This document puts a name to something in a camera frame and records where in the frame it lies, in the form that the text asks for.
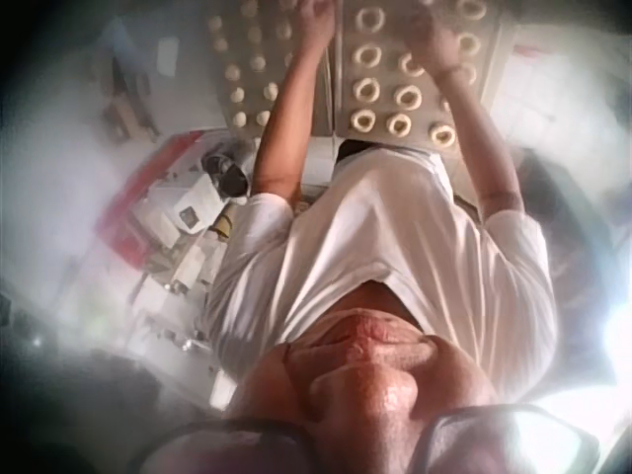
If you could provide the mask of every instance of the white t-shirt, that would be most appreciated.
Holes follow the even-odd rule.
[[[367,150],[294,218],[256,195],[235,219],[202,327],[237,380],[343,296],[386,284],[427,334],[468,353],[514,400],[549,364],[555,304],[540,226],[505,210],[479,228],[437,155]]]

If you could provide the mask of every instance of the man's right arm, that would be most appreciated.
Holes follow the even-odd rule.
[[[459,67],[455,34],[423,6],[409,26],[406,41],[415,60],[433,77],[450,104],[463,160],[483,219],[505,209],[523,211],[512,156],[472,92],[465,71]]]

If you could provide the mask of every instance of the eyeglasses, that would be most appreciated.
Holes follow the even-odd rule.
[[[458,409],[424,430],[415,474],[572,474],[598,461],[594,436],[529,405]],[[133,474],[324,472],[311,436],[270,421],[220,421],[178,429],[129,464]]]

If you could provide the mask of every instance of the eyeglass frame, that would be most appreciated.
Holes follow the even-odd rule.
[[[529,412],[537,415],[542,415],[549,420],[552,420],[557,424],[571,430],[579,436],[582,449],[580,450],[580,455],[577,457],[577,459],[575,459],[573,466],[567,472],[577,472],[578,466],[582,466],[582,468],[585,470],[586,467],[589,466],[589,469],[591,470],[590,472],[592,472],[592,469],[597,465],[599,460],[599,441],[592,434],[581,428],[575,427],[570,423],[567,423],[564,420],[551,415],[546,410],[534,405],[499,404],[457,408],[437,416],[426,427],[424,427],[424,432],[428,433],[428,437],[423,441],[421,445],[418,445],[418,447],[416,448],[416,452],[413,455],[413,464],[416,464],[416,467],[413,469],[413,472],[417,474],[425,474],[428,472],[432,453],[431,447],[433,446],[436,434],[439,433],[440,429],[446,426],[448,423],[456,423],[467,418],[474,418],[481,415],[485,416],[486,414],[501,415],[510,412]],[[254,434],[282,435],[295,441],[296,444],[298,444],[300,448],[304,451],[304,454],[306,455],[306,459],[308,461],[310,474],[318,474],[324,472],[320,456],[316,451],[314,438],[305,428],[289,422],[248,418],[238,420],[213,420],[195,422],[171,430],[170,432],[163,434],[162,436],[147,444],[135,456],[133,456],[128,463],[126,472],[128,474],[140,473],[140,469],[144,465],[144,463],[154,453],[158,452],[161,447],[168,445],[171,441],[179,437],[201,431],[210,431],[214,433],[224,434],[247,432]]]

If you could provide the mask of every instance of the mouth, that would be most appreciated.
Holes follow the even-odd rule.
[[[396,317],[387,318],[356,310],[341,318],[310,346],[316,348],[361,340],[372,340],[382,344],[414,344],[424,338],[424,334],[419,330],[394,318]]]

